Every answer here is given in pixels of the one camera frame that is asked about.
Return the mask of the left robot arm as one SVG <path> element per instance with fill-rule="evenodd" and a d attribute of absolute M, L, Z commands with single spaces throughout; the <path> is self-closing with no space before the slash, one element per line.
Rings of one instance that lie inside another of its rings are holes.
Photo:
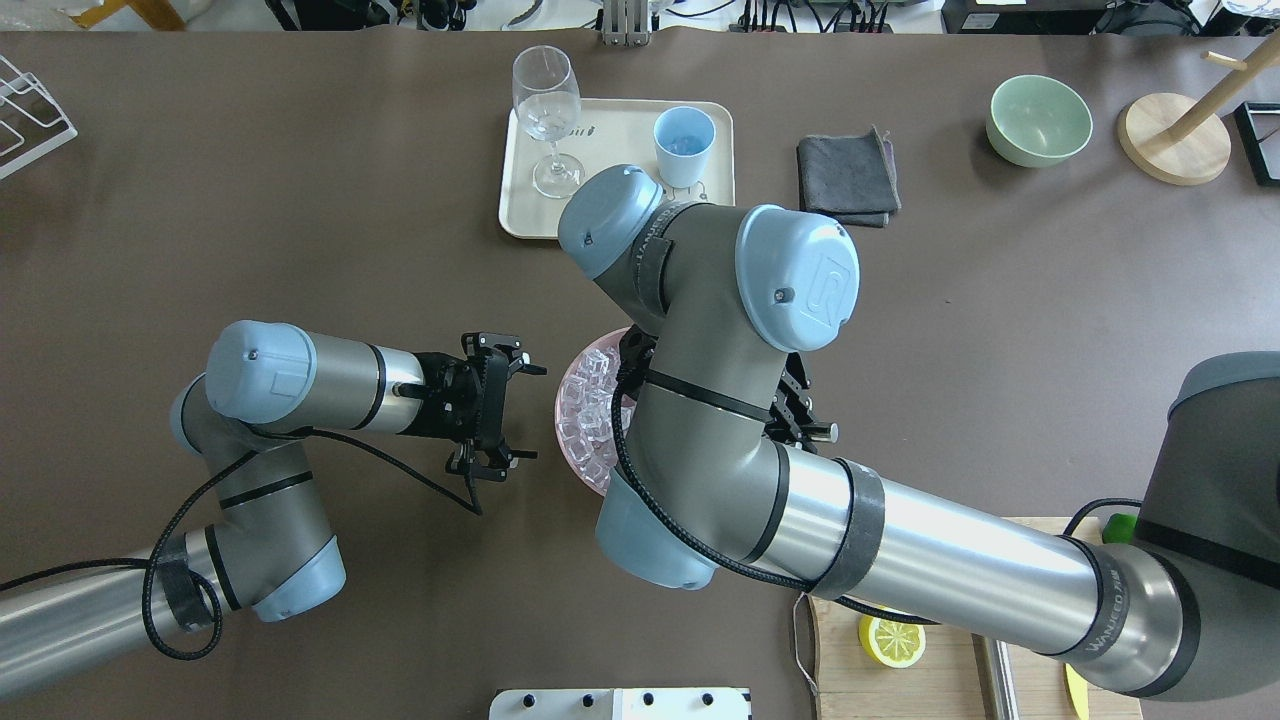
<path fill-rule="evenodd" d="M 504 437 L 507 386 L 543 368 L 516 336 L 472 332 L 461 346 L 460 356 L 412 354 L 285 323 L 228 325 L 170 410 L 175 438 L 209 478 L 148 548 L 3 584 L 3 697 L 146 644 L 201 659 L 236 610 L 278 623 L 338 594 L 347 571 L 307 438 L 383 461 L 358 432 L 448 441 L 445 470 L 461 478 L 462 495 L 412 468 L 406 474 L 480 514 L 477 482 L 503 482 L 529 456 Z"/>

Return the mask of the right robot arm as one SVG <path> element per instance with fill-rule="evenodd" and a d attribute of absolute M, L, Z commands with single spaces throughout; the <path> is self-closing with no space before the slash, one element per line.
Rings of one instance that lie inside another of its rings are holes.
<path fill-rule="evenodd" d="M 563 250 L 657 338 L 625 466 L 739 560 L 1106 689 L 1277 680 L 1277 195 L 1120 161 L 899 173 L 863 238 L 591 178 Z"/>

